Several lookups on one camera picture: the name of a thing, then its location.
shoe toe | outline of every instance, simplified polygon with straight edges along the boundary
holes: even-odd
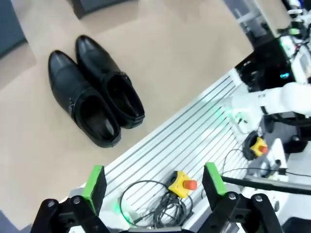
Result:
[[[87,35],[81,35],[76,40],[76,52],[83,56],[86,52],[91,50],[104,50],[96,41]]]
[[[59,50],[53,51],[50,54],[48,64],[50,80],[55,78],[55,76],[61,69],[74,64],[75,64],[74,61],[62,51]]]

shoe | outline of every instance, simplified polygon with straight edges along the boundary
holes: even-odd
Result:
[[[77,38],[75,50],[79,69],[102,94],[120,126],[130,129],[140,125],[145,118],[141,101],[109,53],[86,35]]]
[[[49,78],[59,105],[97,146],[112,147],[120,141],[121,129],[113,113],[70,57],[58,50],[52,52]]]

screw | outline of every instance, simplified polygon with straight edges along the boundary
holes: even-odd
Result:
[[[79,204],[79,203],[80,203],[80,198],[73,199],[73,204]]]
[[[262,197],[257,195],[257,196],[255,196],[255,200],[258,202],[262,202]]]
[[[49,201],[49,203],[48,203],[48,207],[52,207],[52,206],[54,206],[54,204],[55,204],[55,201],[51,200],[51,201]]]
[[[229,199],[230,199],[230,200],[235,200],[236,197],[235,197],[235,195],[234,195],[233,193],[230,193],[230,194],[229,194]]]

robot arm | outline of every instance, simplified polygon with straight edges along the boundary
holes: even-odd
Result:
[[[311,116],[311,85],[288,83],[283,87],[266,89],[230,97],[231,108],[265,115],[296,112]]]

metal slotted plate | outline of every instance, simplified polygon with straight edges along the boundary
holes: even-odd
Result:
[[[111,200],[109,197],[118,198],[136,181],[165,183],[175,170],[182,170],[199,182],[198,188],[191,193],[194,205],[198,203],[203,189],[204,164],[214,162],[222,172],[226,155],[241,145],[221,106],[221,100],[236,89],[230,74],[220,78],[194,102],[105,168],[108,186],[103,205]],[[235,150],[227,157],[225,170],[246,165],[247,160]],[[237,170],[228,175],[242,178],[245,171]],[[150,203],[158,200],[164,191],[154,183],[139,183],[126,192],[123,200],[137,213],[144,214]],[[185,204],[189,206],[190,200],[186,199]]]

